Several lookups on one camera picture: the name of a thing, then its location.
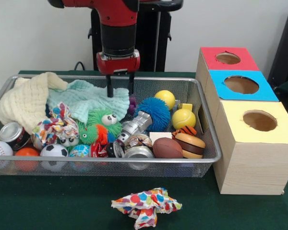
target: yellow tennis ball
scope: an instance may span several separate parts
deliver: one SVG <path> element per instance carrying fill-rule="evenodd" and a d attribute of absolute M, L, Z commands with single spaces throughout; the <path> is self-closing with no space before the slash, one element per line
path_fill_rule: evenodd
<path fill-rule="evenodd" d="M 164 101 L 167 104 L 169 110 L 171 110 L 175 105 L 175 96 L 168 90 L 161 90 L 157 92 L 155 97 Z"/>
<path fill-rule="evenodd" d="M 179 109 L 174 113 L 172 117 L 172 123 L 176 130 L 184 126 L 194 127 L 195 122 L 196 119 L 194 113 L 188 109 Z"/>

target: green fuzzy creature toy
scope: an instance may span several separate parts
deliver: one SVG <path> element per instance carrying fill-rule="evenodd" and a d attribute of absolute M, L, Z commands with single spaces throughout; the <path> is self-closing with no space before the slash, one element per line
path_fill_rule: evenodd
<path fill-rule="evenodd" d="M 122 125 L 109 109 L 96 109 L 89 113 L 87 125 L 78 123 L 81 142 L 90 145 L 100 142 L 102 145 L 113 142 L 119 136 Z"/>

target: mesh basket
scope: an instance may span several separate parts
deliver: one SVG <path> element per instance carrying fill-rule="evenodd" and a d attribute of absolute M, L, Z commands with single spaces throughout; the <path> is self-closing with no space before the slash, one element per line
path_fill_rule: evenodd
<path fill-rule="evenodd" d="M 0 91 L 0 98 L 11 89 L 18 77 L 6 81 Z M 67 82 L 85 80 L 98 87 L 105 87 L 100 76 L 60 76 Z M 125 88 L 127 77 L 112 77 L 114 88 Z M 202 159 L 124 159 L 124 158 L 70 158 L 70 157 L 19 157 L 0 156 L 0 175 L 56 175 L 56 176 L 157 176 L 157 177 L 203 177 L 213 162 L 221 158 L 221 150 L 211 120 L 203 90 L 195 79 L 137 77 L 134 93 L 137 103 L 167 89 L 176 98 L 171 115 L 178 103 L 193 104 L 196 115 L 197 137 L 206 143 Z M 167 132 L 174 131 L 172 124 Z"/>

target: red square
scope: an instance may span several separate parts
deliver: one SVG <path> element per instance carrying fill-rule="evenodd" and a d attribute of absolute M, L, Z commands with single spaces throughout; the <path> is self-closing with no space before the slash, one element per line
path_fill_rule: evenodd
<path fill-rule="evenodd" d="M 246 48 L 201 47 L 209 70 L 259 71 Z"/>

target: wooden box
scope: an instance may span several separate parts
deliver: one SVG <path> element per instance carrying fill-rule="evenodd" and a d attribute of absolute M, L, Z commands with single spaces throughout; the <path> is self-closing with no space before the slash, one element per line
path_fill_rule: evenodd
<path fill-rule="evenodd" d="M 205 92 L 210 70 L 252 70 L 258 67 L 246 48 L 235 47 L 201 47 L 196 79 Z"/>
<path fill-rule="evenodd" d="M 222 194 L 280 195 L 288 181 L 288 114 L 280 102 L 220 101 L 214 164 Z"/>
<path fill-rule="evenodd" d="M 205 96 L 214 124 L 220 99 L 278 102 L 260 71 L 210 70 L 209 73 Z"/>

